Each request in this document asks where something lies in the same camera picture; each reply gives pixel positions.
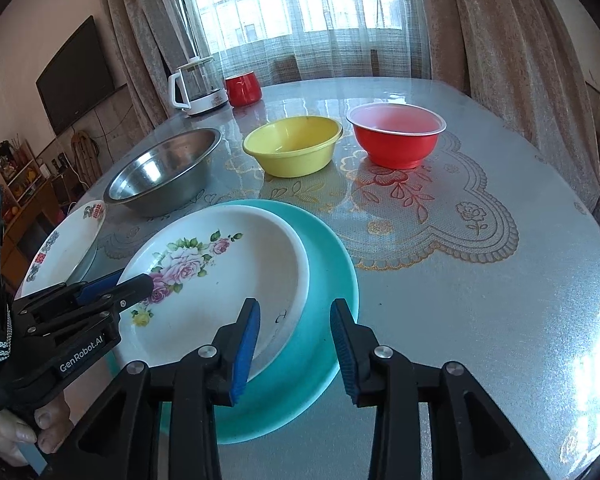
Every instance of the plate rim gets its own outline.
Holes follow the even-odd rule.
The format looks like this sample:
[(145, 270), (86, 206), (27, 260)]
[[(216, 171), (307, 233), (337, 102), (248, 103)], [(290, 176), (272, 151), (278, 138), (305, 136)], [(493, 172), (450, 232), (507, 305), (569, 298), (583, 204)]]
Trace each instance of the plate rim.
[[(91, 243), (89, 245), (87, 245), (87, 247), (84, 250), (84, 253), (81, 254), (80, 259), (74, 265), (73, 269), (71, 269), (70, 272), (67, 273), (66, 278), (64, 280), (59, 280), (58, 282), (51, 283), (50, 285), (47, 285), (46, 287), (39, 288), (38, 290), (34, 290), (32, 292), (26, 292), (25, 293), (25, 289), (27, 287), (27, 283), (34, 283), (33, 281), (32, 282), (27, 282), (27, 276), (31, 272), (31, 268), (33, 267), (33, 265), (36, 263), (36, 256), (38, 256), (38, 254), (40, 254), (40, 252), (41, 252), (40, 249), (45, 246), (45, 244), (49, 240), (49, 238), (51, 238), (53, 236), (53, 234), (58, 231), (58, 228), (64, 222), (66, 222), (69, 218), (71, 218), (72, 215), (75, 214), (77, 216), (78, 212), (83, 211), (84, 210), (83, 208), (85, 206), (90, 206), (90, 205), (95, 205), (95, 204), (100, 204), (102, 206), (102, 220), (100, 220), (100, 222), (98, 222), (98, 224), (96, 226), (96, 232), (93, 235), (93, 240), (91, 240)], [(21, 288), (21, 291), (20, 291), (21, 292), (21, 296), (28, 296), (30, 294), (35, 294), (36, 292), (38, 292), (40, 290), (44, 290), (44, 288), (48, 288), (49, 286), (54, 286), (54, 285), (57, 285), (58, 283), (66, 282), (66, 280), (68, 280), (69, 277), (74, 273), (75, 269), (78, 268), (78, 266), (80, 265), (80, 263), (82, 262), (82, 260), (84, 259), (84, 257), (87, 255), (87, 253), (89, 252), (89, 250), (93, 246), (93, 243), (97, 240), (98, 234), (100, 233), (100, 230), (102, 229), (102, 226), (104, 225), (106, 217), (107, 217), (107, 204), (104, 202), (104, 200), (91, 200), (89, 202), (86, 202), (86, 203), (82, 204), (81, 206), (78, 206), (78, 207), (74, 208), (73, 211), (71, 211), (57, 226), (54, 227), (54, 230), (49, 233), (49, 236), (47, 236), (45, 238), (45, 241), (42, 242), (42, 245), (40, 245), (40, 248), (38, 248), (38, 250), (36, 251), (36, 256), (33, 257), (31, 263), (29, 264), (29, 267), (27, 268), (27, 272), (24, 275), (25, 277), (22, 280), (22, 288)]]

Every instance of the wall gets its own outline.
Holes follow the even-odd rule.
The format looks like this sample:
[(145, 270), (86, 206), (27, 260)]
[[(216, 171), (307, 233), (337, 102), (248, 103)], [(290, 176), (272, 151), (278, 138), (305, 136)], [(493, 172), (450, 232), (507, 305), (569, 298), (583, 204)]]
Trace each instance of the wall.
[(42, 150), (40, 159), (50, 171), (54, 171), (52, 159), (57, 158), (62, 151), (74, 163), (71, 139), (75, 132), (80, 131), (87, 133), (96, 144), (102, 173), (140, 142), (144, 138), (144, 131), (138, 122), (126, 85), (58, 135), (58, 142), (52, 142)]
[(576, 49), (584, 77), (600, 92), (600, 30), (579, 0), (554, 0)]
[(55, 135), (36, 79), (64, 42), (93, 15), (116, 86), (126, 81), (99, 0), (12, 0), (0, 16), (0, 141), (16, 134), (39, 153)]

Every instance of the yellow bowl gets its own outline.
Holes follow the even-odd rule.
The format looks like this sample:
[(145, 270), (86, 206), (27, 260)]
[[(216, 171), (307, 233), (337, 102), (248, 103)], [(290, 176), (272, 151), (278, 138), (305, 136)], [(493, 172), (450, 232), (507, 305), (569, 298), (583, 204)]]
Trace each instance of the yellow bowl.
[(242, 148), (267, 173), (291, 178), (324, 168), (341, 136), (342, 126), (333, 119), (289, 117), (253, 130), (242, 142)]

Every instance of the power cord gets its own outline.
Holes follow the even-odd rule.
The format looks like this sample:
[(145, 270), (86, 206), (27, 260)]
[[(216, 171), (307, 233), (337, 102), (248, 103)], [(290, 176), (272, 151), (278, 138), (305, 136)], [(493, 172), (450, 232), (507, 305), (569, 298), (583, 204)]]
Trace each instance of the power cord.
[[(133, 106), (133, 105), (131, 105), (131, 106), (128, 108), (128, 110), (125, 112), (125, 115), (122, 117), (122, 119), (120, 119), (120, 122), (119, 122), (118, 124), (116, 124), (116, 125), (115, 125), (115, 126), (112, 128), (112, 129), (110, 129), (109, 133), (111, 133), (113, 130), (115, 130), (115, 129), (116, 129), (118, 126), (120, 126), (120, 124), (122, 124), (122, 123), (125, 121), (125, 119), (126, 119), (126, 116), (128, 116), (128, 115), (129, 115), (129, 112), (131, 111), (131, 109), (132, 109), (133, 107), (134, 107), (134, 106)], [(102, 130), (102, 135), (103, 135), (103, 137), (104, 137), (104, 142), (105, 142), (105, 144), (107, 145), (107, 151), (109, 152), (109, 156), (111, 157), (111, 161), (112, 161), (112, 162), (115, 162), (115, 160), (113, 159), (113, 155), (111, 154), (111, 149), (110, 149), (110, 147), (109, 147), (109, 139), (107, 139), (107, 134), (106, 134), (106, 133), (105, 133), (105, 131), (104, 131), (104, 127), (102, 126), (102, 122), (100, 121), (100, 117), (98, 117), (98, 113), (97, 113), (97, 111), (96, 111), (96, 109), (95, 109), (95, 108), (93, 109), (93, 113), (94, 113), (94, 114), (96, 114), (96, 118), (97, 118), (97, 120), (98, 120), (98, 124), (100, 125), (100, 129)]]

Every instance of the red bowl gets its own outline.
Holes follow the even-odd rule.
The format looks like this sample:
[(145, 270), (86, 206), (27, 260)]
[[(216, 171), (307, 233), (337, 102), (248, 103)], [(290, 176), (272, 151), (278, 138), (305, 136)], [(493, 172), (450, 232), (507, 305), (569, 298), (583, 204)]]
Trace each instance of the red bowl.
[(371, 103), (351, 109), (347, 121), (374, 164), (409, 170), (433, 151), (445, 120), (425, 108), (400, 103)]

